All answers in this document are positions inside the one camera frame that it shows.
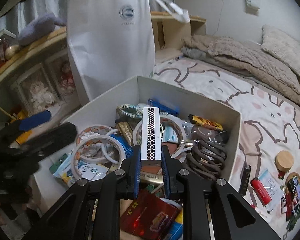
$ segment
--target black lighter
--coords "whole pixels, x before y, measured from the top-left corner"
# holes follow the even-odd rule
[[[247,188],[248,188],[249,179],[250,179],[250,173],[251,173],[251,166],[246,164],[243,169],[241,185],[239,188],[239,194],[241,196],[245,196],[247,193]]]

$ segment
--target bag handle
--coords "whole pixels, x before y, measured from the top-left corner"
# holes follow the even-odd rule
[[[175,3],[169,1],[169,0],[155,0],[166,12],[168,12],[173,18],[178,20],[179,22],[182,23],[189,23],[190,22],[190,17],[188,10],[184,10],[180,8],[178,5]]]

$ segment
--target doll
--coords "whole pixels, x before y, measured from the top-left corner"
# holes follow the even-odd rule
[[[75,91],[75,85],[69,62],[64,63],[61,67],[61,82],[60,87],[63,94],[71,94]]]
[[[56,101],[55,95],[48,91],[48,87],[44,87],[42,81],[33,82],[30,85],[30,93],[35,114],[44,111],[47,106],[51,106]]]

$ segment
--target curtain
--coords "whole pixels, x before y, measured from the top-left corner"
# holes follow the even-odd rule
[[[162,11],[153,0],[149,0],[151,11]],[[15,5],[8,13],[0,18],[0,31],[8,31],[18,35],[32,20],[52,12],[66,20],[68,0],[23,0]]]

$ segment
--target coiled cable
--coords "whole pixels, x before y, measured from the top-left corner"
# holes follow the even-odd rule
[[[227,151],[223,146],[202,138],[191,148],[182,165],[205,179],[216,181],[225,167],[226,157]]]

